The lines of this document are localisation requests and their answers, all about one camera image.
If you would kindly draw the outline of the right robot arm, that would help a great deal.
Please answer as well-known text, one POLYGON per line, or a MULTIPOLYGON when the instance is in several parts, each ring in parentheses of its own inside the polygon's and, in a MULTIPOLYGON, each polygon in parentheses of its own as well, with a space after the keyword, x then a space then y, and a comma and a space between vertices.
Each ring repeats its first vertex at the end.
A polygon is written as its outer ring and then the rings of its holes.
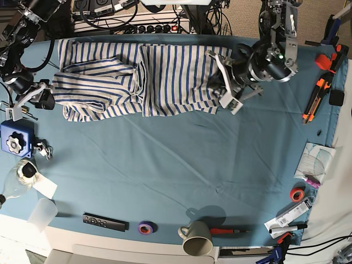
POLYGON ((50 62, 55 40, 50 41, 47 57, 38 67, 25 67, 21 57, 34 42, 39 30, 64 3, 19 1, 19 10, 1 33, 1 40, 6 43, 1 48, 1 85, 8 94, 8 106, 5 108, 7 120, 20 120, 27 102, 37 109, 54 109, 53 85, 47 79, 36 82, 34 74, 50 62))

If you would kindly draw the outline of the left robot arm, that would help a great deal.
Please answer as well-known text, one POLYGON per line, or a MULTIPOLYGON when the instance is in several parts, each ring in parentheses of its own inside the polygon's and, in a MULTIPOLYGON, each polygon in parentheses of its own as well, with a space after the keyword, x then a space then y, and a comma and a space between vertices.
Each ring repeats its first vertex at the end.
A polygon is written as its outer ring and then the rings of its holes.
POLYGON ((262 82, 285 83, 297 72, 297 18, 301 1, 262 1, 258 16, 260 39, 237 45, 237 60, 208 50, 222 76, 219 104, 236 114, 243 102, 260 94, 262 82))

